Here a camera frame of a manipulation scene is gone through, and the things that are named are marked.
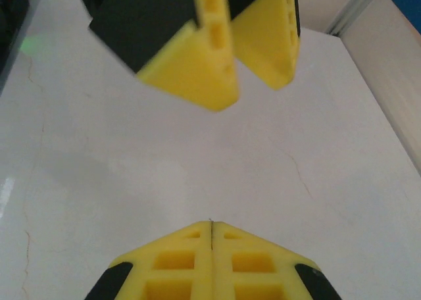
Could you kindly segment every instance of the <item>yellow 3d-printed part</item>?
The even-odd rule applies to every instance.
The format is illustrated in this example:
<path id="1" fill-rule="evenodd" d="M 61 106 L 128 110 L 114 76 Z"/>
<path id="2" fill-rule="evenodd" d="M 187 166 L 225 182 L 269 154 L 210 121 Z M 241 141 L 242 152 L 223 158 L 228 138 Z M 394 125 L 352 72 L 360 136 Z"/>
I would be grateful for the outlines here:
<path id="1" fill-rule="evenodd" d="M 340 300 L 316 264 L 223 222 L 114 260 L 86 300 Z"/>
<path id="2" fill-rule="evenodd" d="M 273 89 L 292 81 L 299 50 L 294 0 L 255 0 L 232 21 L 235 55 Z"/>
<path id="3" fill-rule="evenodd" d="M 219 111 L 239 96 L 228 4 L 227 0 L 195 0 L 195 5 L 199 27 L 192 20 L 185 23 L 137 77 Z"/>

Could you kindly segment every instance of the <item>rectangular hole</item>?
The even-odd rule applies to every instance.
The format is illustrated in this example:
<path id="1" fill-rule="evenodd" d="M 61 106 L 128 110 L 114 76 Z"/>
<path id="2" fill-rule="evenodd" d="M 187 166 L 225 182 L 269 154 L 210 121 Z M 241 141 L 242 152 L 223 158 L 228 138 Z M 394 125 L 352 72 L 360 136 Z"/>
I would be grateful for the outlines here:
<path id="1" fill-rule="evenodd" d="M 210 42 L 215 49 L 222 49 L 225 46 L 224 27 L 221 23 L 210 24 Z"/>
<path id="2" fill-rule="evenodd" d="M 190 300 L 189 280 L 149 280 L 141 300 Z"/>
<path id="3" fill-rule="evenodd" d="M 160 253 L 153 264 L 153 269 L 194 269 L 193 251 L 165 251 Z"/>
<path id="4" fill-rule="evenodd" d="M 236 285 L 235 300 L 286 300 L 281 286 Z"/>
<path id="5" fill-rule="evenodd" d="M 274 272 L 275 267 L 268 253 L 236 252 L 232 255 L 233 272 Z"/>
<path id="6" fill-rule="evenodd" d="M 231 232 L 224 233 L 224 239 L 240 239 L 240 237 L 236 234 L 233 234 Z"/>
<path id="7" fill-rule="evenodd" d="M 200 237 L 200 231 L 194 231 L 186 236 L 186 239 L 198 239 Z"/>
<path id="8" fill-rule="evenodd" d="M 205 10 L 210 13 L 216 13 L 219 10 L 218 4 L 218 0 L 205 0 Z"/>

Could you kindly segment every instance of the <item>white surface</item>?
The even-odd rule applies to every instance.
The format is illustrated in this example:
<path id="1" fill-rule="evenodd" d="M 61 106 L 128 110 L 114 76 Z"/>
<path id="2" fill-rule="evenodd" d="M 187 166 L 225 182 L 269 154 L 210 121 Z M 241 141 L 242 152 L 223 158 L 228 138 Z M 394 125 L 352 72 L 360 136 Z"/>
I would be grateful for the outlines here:
<path id="1" fill-rule="evenodd" d="M 343 42 L 421 172 L 421 43 L 416 34 L 391 0 L 373 0 Z"/>
<path id="2" fill-rule="evenodd" d="M 339 39 L 303 30 L 278 92 L 239 64 L 214 114 L 141 85 L 88 23 L 41 0 L 0 97 L 2 299 L 83 299 L 208 218 L 312 258 L 344 299 L 419 299 L 421 178 Z"/>
<path id="3" fill-rule="evenodd" d="M 299 0 L 301 24 L 325 32 L 349 0 Z"/>

